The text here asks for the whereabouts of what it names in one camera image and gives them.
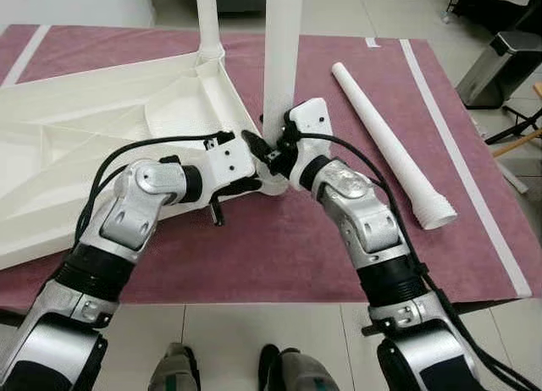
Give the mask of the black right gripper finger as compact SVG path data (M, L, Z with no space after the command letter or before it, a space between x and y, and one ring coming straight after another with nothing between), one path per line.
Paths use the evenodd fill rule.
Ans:
M264 164L268 168L272 167L274 163L275 149L260 135L249 130L241 132L245 143L249 147L249 151L252 153L252 157Z

